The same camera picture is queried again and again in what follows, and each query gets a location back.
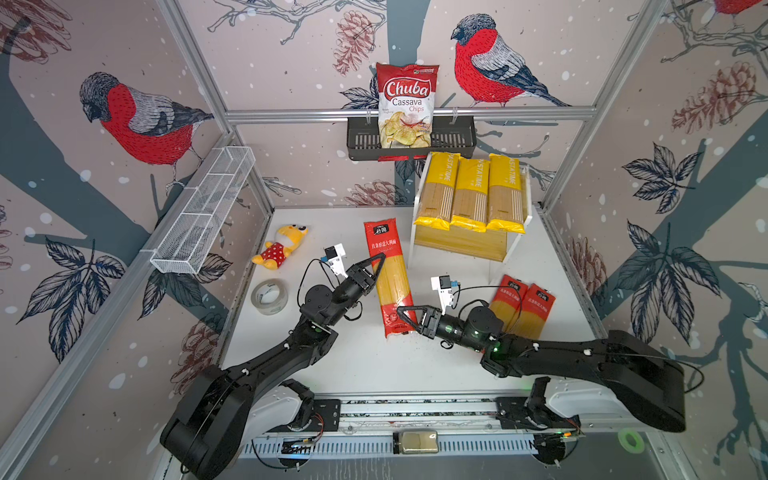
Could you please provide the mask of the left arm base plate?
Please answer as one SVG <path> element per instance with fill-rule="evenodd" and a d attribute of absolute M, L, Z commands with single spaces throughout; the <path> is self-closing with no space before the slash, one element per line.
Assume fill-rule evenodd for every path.
<path fill-rule="evenodd" d="M 316 434 L 323 432 L 337 432 L 341 419 L 341 400 L 340 399 L 320 399 L 315 400 L 312 406 L 312 413 L 308 417 L 308 422 L 302 426 L 280 425 L 269 430 L 269 433 L 293 433 L 293 434 Z"/>

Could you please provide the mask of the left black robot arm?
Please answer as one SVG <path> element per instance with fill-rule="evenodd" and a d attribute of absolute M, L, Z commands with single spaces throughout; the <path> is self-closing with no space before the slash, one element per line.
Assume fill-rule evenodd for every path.
<path fill-rule="evenodd" d="M 242 363 L 206 367 L 182 396 L 160 443 L 198 479 L 214 479 L 235 457 L 255 401 L 325 356 L 338 337 L 333 326 L 376 285 L 386 255 L 347 269 L 335 289 L 318 284 L 305 295 L 299 321 L 280 344 Z"/>

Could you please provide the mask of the yellow pasta bag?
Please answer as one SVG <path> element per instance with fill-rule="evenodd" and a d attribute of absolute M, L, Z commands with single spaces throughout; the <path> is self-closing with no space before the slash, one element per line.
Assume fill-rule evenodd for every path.
<path fill-rule="evenodd" d="M 460 160 L 454 189 L 451 226 L 479 233 L 486 231 L 489 173 L 489 160 Z"/>
<path fill-rule="evenodd" d="M 518 159 L 490 155 L 487 229 L 524 234 L 524 195 Z"/>
<path fill-rule="evenodd" d="M 420 195 L 415 225 L 448 231 L 452 215 L 458 167 L 458 153 L 434 152 Z"/>

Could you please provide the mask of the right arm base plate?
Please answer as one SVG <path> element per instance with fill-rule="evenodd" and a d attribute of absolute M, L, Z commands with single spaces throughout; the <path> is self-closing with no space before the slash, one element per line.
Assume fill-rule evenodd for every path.
<path fill-rule="evenodd" d="M 580 430 L 578 415 L 564 417 L 552 410 L 544 400 L 523 397 L 497 397 L 496 419 L 503 429 L 544 431 L 550 429 Z"/>

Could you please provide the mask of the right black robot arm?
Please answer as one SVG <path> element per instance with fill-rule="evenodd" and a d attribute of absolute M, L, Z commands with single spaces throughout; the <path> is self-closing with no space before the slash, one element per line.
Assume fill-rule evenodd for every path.
<path fill-rule="evenodd" d="M 501 332 L 503 323 L 485 306 L 465 320 L 433 306 L 399 306 L 400 320 L 418 334 L 482 355 L 481 367 L 499 378 L 558 376 L 608 388 L 637 420 L 657 430 L 686 430 L 684 370 L 627 332 L 602 339 L 542 341 Z"/>

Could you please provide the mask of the red pasta bag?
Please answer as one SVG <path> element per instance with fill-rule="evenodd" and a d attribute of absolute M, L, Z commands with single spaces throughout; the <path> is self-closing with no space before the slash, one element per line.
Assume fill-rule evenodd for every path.
<path fill-rule="evenodd" d="M 537 284 L 531 284 L 520 304 L 520 313 L 509 332 L 529 339 L 539 339 L 556 297 Z"/>
<path fill-rule="evenodd" d="M 365 222 L 364 227 L 369 255 L 386 254 L 376 284 L 385 336 L 407 334 L 413 330 L 398 317 L 397 307 L 413 306 L 414 303 L 396 220 Z"/>
<path fill-rule="evenodd" d="M 502 277 L 501 283 L 489 305 L 490 310 L 502 322 L 502 331 L 508 333 L 519 320 L 522 302 L 529 286 L 509 275 Z"/>

